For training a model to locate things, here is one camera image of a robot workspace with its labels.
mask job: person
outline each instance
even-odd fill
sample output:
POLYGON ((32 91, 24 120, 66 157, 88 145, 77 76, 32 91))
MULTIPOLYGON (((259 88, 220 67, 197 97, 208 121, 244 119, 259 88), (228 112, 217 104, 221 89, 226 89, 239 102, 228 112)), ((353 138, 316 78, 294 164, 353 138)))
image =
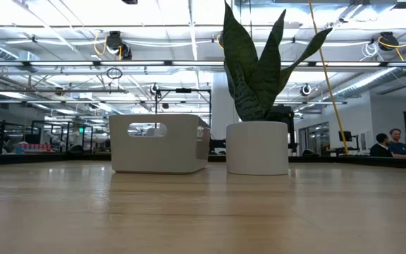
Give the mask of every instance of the person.
POLYGON ((391 141, 388 144, 388 149, 395 158, 406 158, 406 144, 399 142, 401 133, 402 131, 398 128, 389 132, 391 141))
POLYGON ((393 154, 388 150, 388 136, 385 133, 380 133, 375 139, 378 143, 371 147, 371 156, 392 158, 393 154))

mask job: white planter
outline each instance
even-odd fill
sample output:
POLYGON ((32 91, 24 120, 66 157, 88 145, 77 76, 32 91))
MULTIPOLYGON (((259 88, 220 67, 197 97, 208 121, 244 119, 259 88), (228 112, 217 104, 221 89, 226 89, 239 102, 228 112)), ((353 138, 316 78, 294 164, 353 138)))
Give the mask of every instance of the white planter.
POLYGON ((288 174, 288 125, 270 121, 228 125, 226 164, 233 174, 288 174))

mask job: plant leaf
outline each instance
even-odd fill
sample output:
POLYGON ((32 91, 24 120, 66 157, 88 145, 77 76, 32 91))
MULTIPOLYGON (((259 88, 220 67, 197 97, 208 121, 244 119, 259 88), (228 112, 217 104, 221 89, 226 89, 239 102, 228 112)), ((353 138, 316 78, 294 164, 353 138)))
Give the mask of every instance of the plant leaf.
POLYGON ((234 82, 234 103, 236 111, 242 121, 258 121, 264 119, 264 111, 259 104, 257 96, 245 82, 244 73, 238 63, 233 63, 235 72, 234 82))
POLYGON ((318 32, 317 35, 313 37, 311 42, 309 42, 307 48, 303 51, 302 55, 300 55, 297 61, 295 61, 289 67, 281 70, 280 84, 278 88, 280 91, 286 86, 286 83, 288 83, 290 74, 294 71, 295 67, 297 67, 297 65, 310 57, 312 54, 316 53, 322 47, 322 44, 325 42, 325 39, 331 30, 332 28, 318 32))
POLYGON ((257 50, 252 38, 233 15, 230 6, 225 2, 225 20, 223 22, 223 52, 230 72, 235 72, 231 63, 239 63, 247 84, 252 79, 258 63, 257 50))
POLYGON ((233 77, 231 75, 230 69, 228 68, 226 61, 223 62, 223 68, 225 69, 225 72, 226 72, 226 79, 228 81, 228 90, 230 91, 231 97, 234 99, 235 98, 234 97, 235 83, 234 83, 233 77))
POLYGON ((273 24, 253 78, 249 83, 249 87, 257 96, 266 115, 272 108, 276 96, 281 92, 278 85, 281 71, 281 57, 278 46, 280 46, 281 38, 283 38, 285 14, 286 11, 273 24))

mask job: ceiling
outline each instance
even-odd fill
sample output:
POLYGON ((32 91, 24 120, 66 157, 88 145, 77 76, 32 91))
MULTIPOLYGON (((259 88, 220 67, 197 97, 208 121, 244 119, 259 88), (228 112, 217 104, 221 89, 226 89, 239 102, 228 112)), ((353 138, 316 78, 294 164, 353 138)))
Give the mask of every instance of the ceiling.
MULTIPOLYGON (((260 55, 271 26, 286 8, 285 32, 280 51, 282 61, 294 61, 305 50, 305 43, 314 36, 309 7, 306 1, 289 1, 293 4, 276 2, 237 0, 233 1, 233 11, 251 33, 260 55)), ((376 40, 383 31, 393 32, 400 44, 406 44, 406 9, 395 9, 394 1, 384 0, 371 1, 372 5, 365 6, 350 6, 349 1, 314 2, 318 30, 334 28, 323 47, 326 61, 381 61, 379 57, 384 61, 398 60, 395 51, 378 50, 377 53, 371 48, 368 50, 374 54, 367 57, 365 47, 371 40, 374 40, 376 45, 376 40), (342 17, 345 18, 344 23, 339 21, 342 17)), ((28 0, 25 4, 27 6, 22 8, 16 0, 0 0, 0 47, 20 56, 20 60, 24 60, 25 52, 31 52, 42 61, 96 61, 98 58, 118 60, 116 54, 111 54, 107 50, 102 55, 95 51, 95 47, 103 51, 104 37, 115 30, 120 31, 124 42, 129 44, 133 60, 223 60, 223 50, 217 43, 217 37, 223 28, 222 0, 173 0, 173 4, 171 0, 139 0, 138 5, 127 5, 121 0, 28 0)), ((402 52, 405 57, 406 47, 402 52)), ((315 54, 309 60, 320 61, 320 56, 315 54)), ((163 89, 177 87, 211 89, 214 81, 213 73, 222 71, 220 68, 165 66, 150 66, 147 69, 122 67, 122 69, 128 74, 120 80, 113 81, 111 89, 120 87, 128 93, 104 91, 86 96, 97 100, 110 98, 148 100, 151 99, 149 89, 155 83, 163 89)), ((67 70, 82 71, 89 68, 67 68, 67 70)), ((5 75, 17 83, 28 84, 27 75, 7 71, 6 68, 0 68, 0 75, 5 75)), ((93 71, 101 74, 101 77, 98 78, 95 73, 47 77, 40 72, 32 73, 31 85, 38 83, 35 86, 37 89, 55 87, 109 89, 112 80, 105 75, 106 69, 100 69, 101 72, 96 69, 93 71)), ((332 85, 336 87, 360 74, 361 71, 339 70, 329 72, 328 76, 332 85)), ((318 88, 313 92, 321 94, 327 92, 325 75, 320 69, 297 71, 292 74, 286 89, 278 99, 304 101, 305 98, 300 96, 300 88, 305 84, 318 88)), ((36 93, 35 96, 45 98, 54 97, 54 94, 36 93)), ((76 99, 79 95, 66 94, 66 97, 76 99)), ((204 101, 205 98, 197 93, 171 93, 167 99, 204 101)), ((148 105, 111 106, 124 114, 149 111, 148 105)), ((209 105, 177 104, 162 110, 208 112, 209 105)))

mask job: table surface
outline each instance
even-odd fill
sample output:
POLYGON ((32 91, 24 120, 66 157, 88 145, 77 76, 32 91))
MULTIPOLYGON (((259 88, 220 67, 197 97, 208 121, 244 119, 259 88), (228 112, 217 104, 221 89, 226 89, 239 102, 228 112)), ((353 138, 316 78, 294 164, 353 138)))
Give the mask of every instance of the table surface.
POLYGON ((241 176, 0 166, 2 253, 406 253, 406 169, 290 164, 241 176))

